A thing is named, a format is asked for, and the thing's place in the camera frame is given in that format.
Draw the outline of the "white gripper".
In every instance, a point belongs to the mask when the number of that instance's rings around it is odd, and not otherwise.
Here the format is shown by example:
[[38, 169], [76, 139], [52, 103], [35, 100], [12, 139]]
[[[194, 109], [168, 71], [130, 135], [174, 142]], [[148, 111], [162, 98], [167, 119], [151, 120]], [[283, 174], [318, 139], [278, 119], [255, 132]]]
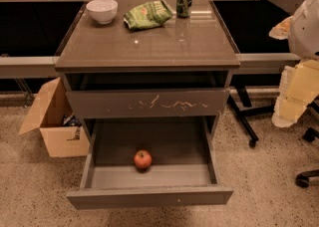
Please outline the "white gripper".
[[[319, 59], [319, 0], [305, 0], [295, 11], [274, 26], [269, 36], [289, 38], [289, 50], [300, 58]], [[319, 96], [319, 62], [309, 60], [282, 72], [272, 122], [277, 127], [296, 123]]]

